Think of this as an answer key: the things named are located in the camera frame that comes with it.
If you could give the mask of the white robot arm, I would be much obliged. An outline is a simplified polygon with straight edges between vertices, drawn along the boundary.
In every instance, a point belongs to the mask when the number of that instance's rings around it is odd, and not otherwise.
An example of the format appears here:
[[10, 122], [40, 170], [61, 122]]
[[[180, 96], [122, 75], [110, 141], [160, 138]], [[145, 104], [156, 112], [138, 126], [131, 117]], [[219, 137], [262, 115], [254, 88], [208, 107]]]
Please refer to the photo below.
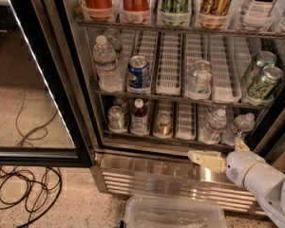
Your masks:
[[235, 150], [223, 158], [218, 151], [189, 150], [188, 159], [216, 173], [224, 172], [237, 187], [254, 195], [278, 228], [285, 228], [285, 174], [268, 164], [235, 137]]

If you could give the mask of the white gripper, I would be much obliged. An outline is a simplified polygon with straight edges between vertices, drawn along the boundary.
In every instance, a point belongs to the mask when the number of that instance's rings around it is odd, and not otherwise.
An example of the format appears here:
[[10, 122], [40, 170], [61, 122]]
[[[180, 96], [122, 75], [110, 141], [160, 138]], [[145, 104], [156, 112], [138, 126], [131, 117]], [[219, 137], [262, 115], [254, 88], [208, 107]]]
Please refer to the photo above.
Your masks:
[[227, 178], [236, 186], [243, 188], [248, 171], [257, 163], [265, 162], [256, 153], [249, 151], [248, 145], [239, 137], [235, 137], [235, 150], [225, 159], [218, 151], [189, 150], [188, 159], [216, 173], [225, 171]]

